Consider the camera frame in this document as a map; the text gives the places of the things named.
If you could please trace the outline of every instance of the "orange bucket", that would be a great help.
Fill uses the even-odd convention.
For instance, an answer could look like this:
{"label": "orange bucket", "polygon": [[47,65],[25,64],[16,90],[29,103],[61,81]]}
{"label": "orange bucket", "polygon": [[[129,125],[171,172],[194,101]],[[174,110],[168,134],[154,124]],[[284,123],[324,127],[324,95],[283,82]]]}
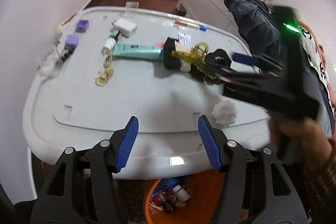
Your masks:
{"label": "orange bucket", "polygon": [[193,197],[188,199],[185,207],[178,207],[176,212],[167,214],[149,208],[151,194],[161,181],[148,180],[144,183],[143,211],[148,224],[208,224],[215,208],[218,194],[221,190],[224,173],[217,173],[214,169],[196,173]]}

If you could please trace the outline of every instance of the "dark brown floor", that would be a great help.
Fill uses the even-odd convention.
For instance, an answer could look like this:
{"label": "dark brown floor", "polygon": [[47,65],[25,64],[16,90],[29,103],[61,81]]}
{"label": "dark brown floor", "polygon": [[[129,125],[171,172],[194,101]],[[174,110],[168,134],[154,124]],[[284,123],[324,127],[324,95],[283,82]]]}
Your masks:
{"label": "dark brown floor", "polygon": [[[179,12],[176,9],[176,4],[178,0],[92,0],[86,8],[94,6],[120,6],[125,7],[127,1],[139,2],[140,9],[149,9],[159,12],[170,13],[174,15],[184,16],[185,13]],[[50,172],[52,171],[53,166],[43,163],[43,179],[46,179]]]}

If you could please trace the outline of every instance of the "crumpled paper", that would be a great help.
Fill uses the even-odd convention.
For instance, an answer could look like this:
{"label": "crumpled paper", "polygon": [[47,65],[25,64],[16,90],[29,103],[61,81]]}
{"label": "crumpled paper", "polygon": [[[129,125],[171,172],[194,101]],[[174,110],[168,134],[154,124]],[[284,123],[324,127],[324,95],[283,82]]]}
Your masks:
{"label": "crumpled paper", "polygon": [[233,101],[220,98],[211,115],[216,118],[216,123],[226,127],[236,122],[237,109]]}

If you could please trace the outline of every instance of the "purple box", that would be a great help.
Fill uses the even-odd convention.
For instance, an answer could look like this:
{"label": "purple box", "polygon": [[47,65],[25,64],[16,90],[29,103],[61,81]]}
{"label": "purple box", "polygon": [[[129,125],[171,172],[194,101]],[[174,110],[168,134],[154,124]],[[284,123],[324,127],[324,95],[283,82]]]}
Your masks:
{"label": "purple box", "polygon": [[75,49],[78,45],[79,37],[75,34],[70,34],[67,36],[65,40],[65,48],[73,48]]}
{"label": "purple box", "polygon": [[88,20],[80,20],[76,24],[76,32],[86,32],[89,28],[89,21]]}

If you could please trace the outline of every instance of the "silver screw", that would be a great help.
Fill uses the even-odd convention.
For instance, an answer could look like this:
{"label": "silver screw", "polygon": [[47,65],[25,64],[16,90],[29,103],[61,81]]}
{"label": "silver screw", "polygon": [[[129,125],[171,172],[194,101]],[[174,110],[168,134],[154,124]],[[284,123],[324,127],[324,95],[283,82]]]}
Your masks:
{"label": "silver screw", "polygon": [[271,154],[272,154],[272,150],[271,150],[270,148],[268,148],[268,147],[265,147],[265,148],[263,149],[263,151],[264,151],[264,153],[267,154],[267,155],[271,155]]}
{"label": "silver screw", "polygon": [[72,147],[68,147],[67,149],[65,149],[65,154],[71,154],[74,151],[74,149]]}
{"label": "silver screw", "polygon": [[227,142],[227,145],[230,146],[230,147],[236,147],[237,143],[235,141],[230,140],[230,141]]}
{"label": "silver screw", "polygon": [[109,145],[110,145],[110,141],[108,141],[108,140],[103,140],[103,141],[100,142],[101,147],[107,147]]}

